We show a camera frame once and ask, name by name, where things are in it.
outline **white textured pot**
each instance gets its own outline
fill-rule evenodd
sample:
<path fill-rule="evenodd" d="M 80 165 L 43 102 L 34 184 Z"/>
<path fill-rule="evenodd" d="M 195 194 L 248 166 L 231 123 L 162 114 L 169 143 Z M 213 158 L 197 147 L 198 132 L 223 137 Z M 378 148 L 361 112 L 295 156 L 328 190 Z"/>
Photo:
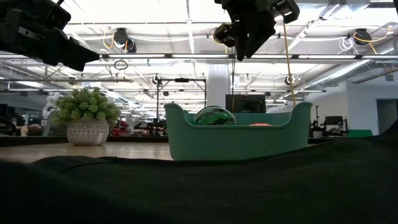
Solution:
<path fill-rule="evenodd" d="M 72 121 L 68 125 L 68 141 L 76 146 L 99 146 L 106 142 L 109 125 L 106 121 Z"/>

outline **black fabric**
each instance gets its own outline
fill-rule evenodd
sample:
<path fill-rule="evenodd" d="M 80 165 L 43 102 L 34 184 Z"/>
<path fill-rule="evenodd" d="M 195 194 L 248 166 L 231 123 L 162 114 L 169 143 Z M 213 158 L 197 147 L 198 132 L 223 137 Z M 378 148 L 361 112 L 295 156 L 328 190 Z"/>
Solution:
<path fill-rule="evenodd" d="M 398 223 L 397 135 L 395 123 L 382 136 L 247 161 L 1 162 L 0 218 L 2 223 Z"/>

